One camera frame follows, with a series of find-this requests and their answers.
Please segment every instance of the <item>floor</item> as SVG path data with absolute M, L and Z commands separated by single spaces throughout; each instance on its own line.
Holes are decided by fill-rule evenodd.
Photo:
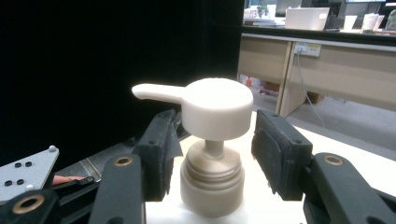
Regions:
M 254 110 L 275 111 L 276 96 L 260 94 L 258 79 L 249 87 Z M 297 127 L 396 161 L 396 112 L 325 96 L 317 104 L 305 103 L 286 117 Z

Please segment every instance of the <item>wall outlet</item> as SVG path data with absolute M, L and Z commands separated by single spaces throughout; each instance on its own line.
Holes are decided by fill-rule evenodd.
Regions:
M 318 57 L 320 54 L 321 45 L 319 44 L 308 44 L 296 42 L 294 45 L 294 53 L 306 56 Z

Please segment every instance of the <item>cup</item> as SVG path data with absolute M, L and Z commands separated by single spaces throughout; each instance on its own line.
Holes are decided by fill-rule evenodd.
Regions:
M 361 29 L 363 31 L 372 31 L 374 29 L 376 19 L 378 19 L 378 14 L 366 14 L 364 15 L 363 25 Z
M 352 30 L 352 27 L 353 27 L 353 24 L 355 24 L 356 18 L 358 18 L 358 16 L 356 16 L 356 15 L 346 16 L 346 19 L 344 21 L 344 30 Z
M 379 25 L 381 25 L 382 20 L 384 20 L 385 15 L 379 15 L 378 18 L 376 19 L 375 25 L 373 30 L 376 31 L 378 30 Z

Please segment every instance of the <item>screw hole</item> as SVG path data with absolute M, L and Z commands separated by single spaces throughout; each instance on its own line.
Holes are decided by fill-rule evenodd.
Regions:
M 11 181 L 11 180 L 6 181 L 6 182 L 4 183 L 4 185 L 5 185 L 6 187 L 11 186 L 11 185 L 12 185 L 12 181 Z
M 334 156 L 325 156 L 324 160 L 327 163 L 331 164 L 331 165 L 342 165 L 342 164 L 344 164 L 344 162 L 341 159 L 339 159 L 337 157 L 334 157 Z
M 121 158 L 119 158 L 116 162 L 115 162 L 115 164 L 117 165 L 117 166 L 125 166 L 125 165 L 128 165 L 129 163 L 131 163 L 132 162 L 132 158 L 129 158 L 129 157 L 121 157 Z
M 24 180 L 23 180 L 23 179 L 17 180 L 17 185 L 22 185 L 23 183 L 24 183 Z
M 41 194 L 32 195 L 18 201 L 12 208 L 14 214 L 25 214 L 37 209 L 45 201 Z

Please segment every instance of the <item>desk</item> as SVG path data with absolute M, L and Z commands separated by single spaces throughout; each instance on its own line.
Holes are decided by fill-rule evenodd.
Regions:
M 273 195 L 267 187 L 267 180 L 259 164 L 250 153 L 251 139 L 256 122 L 256 113 L 252 113 L 250 129 L 237 139 L 226 141 L 225 145 L 237 150 L 245 167 L 244 201 L 232 214 L 226 217 L 200 217 L 186 208 L 180 198 L 180 164 L 184 158 L 175 159 L 171 190 L 161 203 L 146 203 L 148 224 L 209 223 L 209 224 L 262 224 L 306 223 L 303 202 L 283 202 Z M 350 160 L 361 172 L 367 182 L 376 189 L 396 195 L 396 161 L 334 141 L 309 131 L 297 128 L 314 145 L 313 153 L 331 152 Z M 190 145 L 199 140 L 191 136 L 180 142 L 186 155 Z
M 318 57 L 300 57 L 307 91 L 396 111 L 395 47 L 243 34 L 238 73 L 280 84 L 277 114 L 305 101 L 296 42 L 321 45 Z

